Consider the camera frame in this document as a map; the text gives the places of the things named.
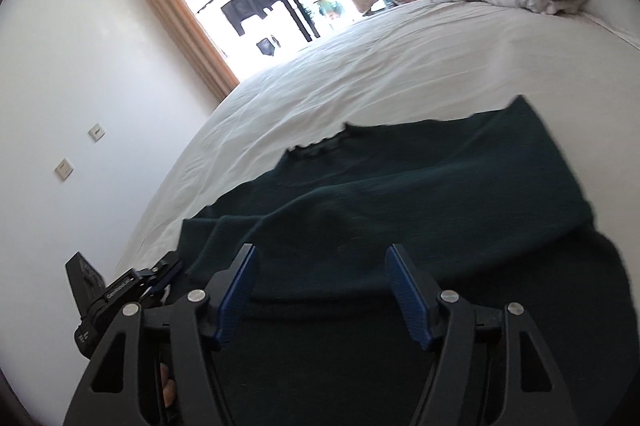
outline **white wall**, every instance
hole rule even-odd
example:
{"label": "white wall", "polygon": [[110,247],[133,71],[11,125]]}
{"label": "white wall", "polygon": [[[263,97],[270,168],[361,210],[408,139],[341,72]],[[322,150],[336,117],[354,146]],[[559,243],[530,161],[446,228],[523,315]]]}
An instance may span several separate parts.
{"label": "white wall", "polygon": [[[86,364],[66,260],[80,250],[112,274],[215,106],[143,0],[0,6],[0,366],[47,426],[62,424]],[[64,183],[63,157],[75,167]]]}

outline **black clamp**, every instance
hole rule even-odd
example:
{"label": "black clamp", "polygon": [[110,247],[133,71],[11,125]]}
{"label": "black clamp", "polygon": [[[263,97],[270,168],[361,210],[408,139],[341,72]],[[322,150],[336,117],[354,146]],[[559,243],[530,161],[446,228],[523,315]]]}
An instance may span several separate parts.
{"label": "black clamp", "polygon": [[[258,269],[254,246],[245,244],[204,289],[162,307],[124,305],[95,349],[64,426],[164,426],[158,344],[167,340],[184,426],[231,426],[213,352],[231,340]],[[412,338],[436,352],[410,426],[459,426],[478,342],[490,355],[475,425],[577,426],[551,351],[520,304],[471,305],[418,271],[400,245],[387,250],[385,270]],[[526,359],[535,360],[533,377]]]}
{"label": "black clamp", "polygon": [[175,251],[171,251],[151,269],[130,269],[108,287],[79,252],[66,262],[65,267],[81,318],[74,339],[80,353],[91,359],[124,304],[138,301],[143,308],[161,304],[164,289],[181,271],[182,261]]}

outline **curtain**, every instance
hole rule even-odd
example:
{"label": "curtain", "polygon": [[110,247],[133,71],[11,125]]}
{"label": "curtain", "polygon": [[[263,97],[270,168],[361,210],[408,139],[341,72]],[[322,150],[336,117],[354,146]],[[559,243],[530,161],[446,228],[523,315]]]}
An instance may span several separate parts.
{"label": "curtain", "polygon": [[238,85],[238,78],[184,0],[146,1],[213,95],[222,101]]}

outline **light switch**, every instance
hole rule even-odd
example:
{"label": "light switch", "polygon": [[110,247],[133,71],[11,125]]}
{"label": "light switch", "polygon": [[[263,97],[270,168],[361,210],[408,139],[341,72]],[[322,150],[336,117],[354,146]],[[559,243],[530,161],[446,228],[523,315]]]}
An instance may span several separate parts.
{"label": "light switch", "polygon": [[56,167],[56,173],[62,181],[66,181],[71,174],[71,171],[73,170],[74,167],[66,159],[62,159],[62,162],[60,162],[60,164],[58,164],[58,167]]}
{"label": "light switch", "polygon": [[89,135],[94,141],[99,141],[102,137],[104,137],[104,128],[99,124],[96,124],[93,128],[89,130]]}

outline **white bedsheet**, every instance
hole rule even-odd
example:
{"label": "white bedsheet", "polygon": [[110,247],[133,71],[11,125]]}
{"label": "white bedsheet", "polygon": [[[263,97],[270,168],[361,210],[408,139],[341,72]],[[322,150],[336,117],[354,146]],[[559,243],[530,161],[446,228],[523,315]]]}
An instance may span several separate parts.
{"label": "white bedsheet", "polygon": [[[615,5],[545,16],[481,3],[418,1],[358,22],[244,81],[185,149],[118,265],[150,266],[183,218],[273,168],[285,148],[358,125],[458,119],[526,95],[620,249],[640,303],[640,24]],[[640,2],[625,4],[640,20]],[[607,30],[612,23],[626,41]]]}

